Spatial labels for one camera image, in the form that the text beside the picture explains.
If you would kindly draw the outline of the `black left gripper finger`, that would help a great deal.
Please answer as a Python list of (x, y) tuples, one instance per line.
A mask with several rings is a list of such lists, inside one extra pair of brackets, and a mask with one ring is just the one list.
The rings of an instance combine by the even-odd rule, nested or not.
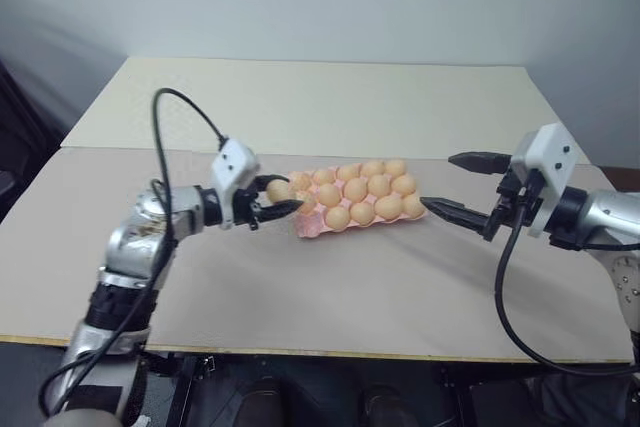
[(256, 176), (252, 187), (258, 193), (268, 194), (288, 194), (290, 190), (289, 179), (277, 174)]
[(261, 207), (259, 209), (259, 221), (270, 222), (287, 217), (296, 212), (303, 204), (304, 202), (300, 200), (286, 199), (269, 206)]

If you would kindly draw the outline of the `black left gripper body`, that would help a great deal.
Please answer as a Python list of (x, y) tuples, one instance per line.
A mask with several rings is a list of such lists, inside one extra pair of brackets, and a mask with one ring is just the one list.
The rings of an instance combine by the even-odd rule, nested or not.
[(254, 188), (238, 189), (233, 196), (233, 223), (247, 225), (251, 231), (259, 228), (259, 213), (262, 210), (258, 198), (260, 192)]

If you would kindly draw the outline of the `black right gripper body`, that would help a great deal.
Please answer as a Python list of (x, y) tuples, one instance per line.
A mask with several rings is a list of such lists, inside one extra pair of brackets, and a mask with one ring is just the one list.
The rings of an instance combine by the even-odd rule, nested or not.
[(518, 209), (523, 208), (522, 226), (529, 227), (540, 208), (542, 189), (543, 176), (538, 169), (529, 170), (520, 180), (509, 167), (497, 187), (499, 199), (491, 213), (491, 225), (513, 227)]

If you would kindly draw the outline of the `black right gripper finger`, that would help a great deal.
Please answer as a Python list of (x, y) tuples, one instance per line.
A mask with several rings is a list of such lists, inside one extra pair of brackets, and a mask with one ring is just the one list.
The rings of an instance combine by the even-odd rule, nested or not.
[(464, 204), (442, 197), (422, 197), (422, 205), (442, 220), (471, 230), (492, 240), (495, 234), (488, 228), (489, 216), (484, 213), (468, 209)]
[(494, 152), (462, 152), (452, 155), (448, 162), (466, 171), (484, 175), (504, 174), (508, 171), (511, 156)]

